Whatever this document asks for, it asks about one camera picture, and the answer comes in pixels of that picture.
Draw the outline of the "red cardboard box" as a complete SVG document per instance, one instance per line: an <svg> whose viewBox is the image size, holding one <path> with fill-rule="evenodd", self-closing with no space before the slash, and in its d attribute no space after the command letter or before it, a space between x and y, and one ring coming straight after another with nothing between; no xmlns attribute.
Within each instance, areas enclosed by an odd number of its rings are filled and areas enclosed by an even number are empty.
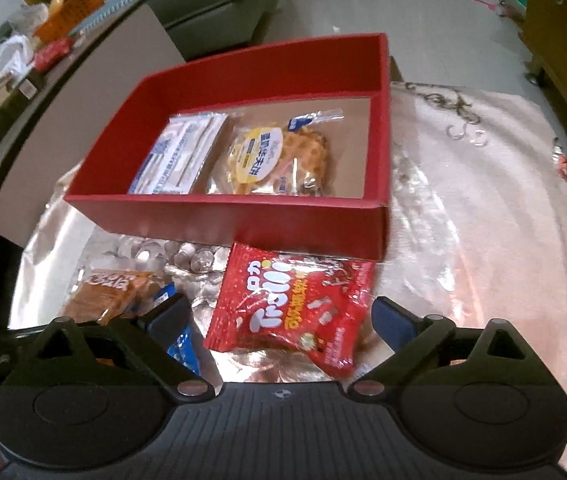
<svg viewBox="0 0 567 480"><path fill-rule="evenodd" d="M242 108L281 120L342 107L345 148L328 197L132 195L129 187L169 117ZM114 233L236 242L282 252L381 260L390 238L390 52L382 34L265 44L144 78L104 128L65 198Z"/></svg>

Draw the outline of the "waffle snack packet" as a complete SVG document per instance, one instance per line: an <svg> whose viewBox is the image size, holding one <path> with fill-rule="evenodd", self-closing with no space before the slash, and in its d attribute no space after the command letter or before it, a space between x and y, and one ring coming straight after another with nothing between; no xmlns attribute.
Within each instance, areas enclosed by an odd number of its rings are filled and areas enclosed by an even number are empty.
<svg viewBox="0 0 567 480"><path fill-rule="evenodd" d="M341 108L282 120L242 114L230 122L210 170L208 194L323 196L332 191L334 143Z"/></svg>

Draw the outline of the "red snack bag on counter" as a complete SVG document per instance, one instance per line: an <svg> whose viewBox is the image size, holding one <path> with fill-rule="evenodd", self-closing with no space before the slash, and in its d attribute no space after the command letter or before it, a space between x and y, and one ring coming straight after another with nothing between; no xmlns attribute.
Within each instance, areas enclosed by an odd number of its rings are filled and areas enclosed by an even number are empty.
<svg viewBox="0 0 567 480"><path fill-rule="evenodd" d="M74 41L68 37L47 44L35 54L34 69L41 73L47 73L73 50L73 46Z"/></svg>

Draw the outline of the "dark green carton box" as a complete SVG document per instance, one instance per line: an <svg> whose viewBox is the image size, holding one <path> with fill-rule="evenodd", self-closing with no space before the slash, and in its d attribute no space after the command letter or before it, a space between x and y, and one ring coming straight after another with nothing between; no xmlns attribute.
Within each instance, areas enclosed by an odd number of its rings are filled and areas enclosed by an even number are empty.
<svg viewBox="0 0 567 480"><path fill-rule="evenodd" d="M44 76L36 68L23 76L10 70L0 77L0 142L43 86Z"/></svg>

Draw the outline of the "brown tofu snack packet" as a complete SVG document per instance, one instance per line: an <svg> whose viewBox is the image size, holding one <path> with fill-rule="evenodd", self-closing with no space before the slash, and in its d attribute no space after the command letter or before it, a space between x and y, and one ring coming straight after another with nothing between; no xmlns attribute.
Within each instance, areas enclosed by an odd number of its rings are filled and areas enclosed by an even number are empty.
<svg viewBox="0 0 567 480"><path fill-rule="evenodd" d="M59 316L76 323L108 324L112 318L152 297L162 286L152 271L92 271L64 304Z"/></svg>

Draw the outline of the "orange plastic basket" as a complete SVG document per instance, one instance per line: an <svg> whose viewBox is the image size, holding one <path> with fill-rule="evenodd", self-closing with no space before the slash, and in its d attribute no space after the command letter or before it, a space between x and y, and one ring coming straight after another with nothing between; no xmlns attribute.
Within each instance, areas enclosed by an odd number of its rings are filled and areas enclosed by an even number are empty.
<svg viewBox="0 0 567 480"><path fill-rule="evenodd" d="M51 44L70 34L88 16L103 6L103 0L65 0L59 10L41 24L34 35L43 43Z"/></svg>

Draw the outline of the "floral beige tablecloth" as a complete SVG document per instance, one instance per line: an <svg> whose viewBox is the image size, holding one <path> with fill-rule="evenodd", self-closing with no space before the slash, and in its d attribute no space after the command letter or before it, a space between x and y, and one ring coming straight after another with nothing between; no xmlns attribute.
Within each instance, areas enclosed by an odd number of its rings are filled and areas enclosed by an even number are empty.
<svg viewBox="0 0 567 480"><path fill-rule="evenodd" d="M391 113L376 294L460 326L512 322L567 392L567 163L543 112L521 96L396 82ZM105 232L65 203L70 182L56 182L25 247L10 327L51 321L92 270L137 266L185 292L206 330L228 247Z"/></svg>

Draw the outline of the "blue small snack packet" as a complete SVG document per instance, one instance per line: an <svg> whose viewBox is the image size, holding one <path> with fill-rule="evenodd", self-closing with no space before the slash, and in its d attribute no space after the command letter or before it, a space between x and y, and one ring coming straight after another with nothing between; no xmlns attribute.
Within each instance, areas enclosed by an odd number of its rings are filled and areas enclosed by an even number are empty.
<svg viewBox="0 0 567 480"><path fill-rule="evenodd" d="M178 292L174 283L170 283L155 295L152 313L157 313L157 316L148 328L151 337L179 364L195 375L200 374L189 299Z"/></svg>

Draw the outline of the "white blue long snack pack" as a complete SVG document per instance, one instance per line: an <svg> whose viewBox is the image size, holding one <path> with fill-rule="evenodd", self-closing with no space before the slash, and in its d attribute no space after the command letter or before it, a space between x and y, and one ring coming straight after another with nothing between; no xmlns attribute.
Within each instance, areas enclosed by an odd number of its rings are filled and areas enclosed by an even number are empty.
<svg viewBox="0 0 567 480"><path fill-rule="evenodd" d="M132 195L189 194L229 118L223 112L169 118L137 174Z"/></svg>

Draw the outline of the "red candy bag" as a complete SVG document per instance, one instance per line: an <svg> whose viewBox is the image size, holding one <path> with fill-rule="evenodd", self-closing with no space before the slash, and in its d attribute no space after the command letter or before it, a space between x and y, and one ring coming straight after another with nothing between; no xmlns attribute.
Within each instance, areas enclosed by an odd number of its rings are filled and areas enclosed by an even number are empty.
<svg viewBox="0 0 567 480"><path fill-rule="evenodd" d="M351 374L376 263L233 244L204 347L301 352L332 377Z"/></svg>

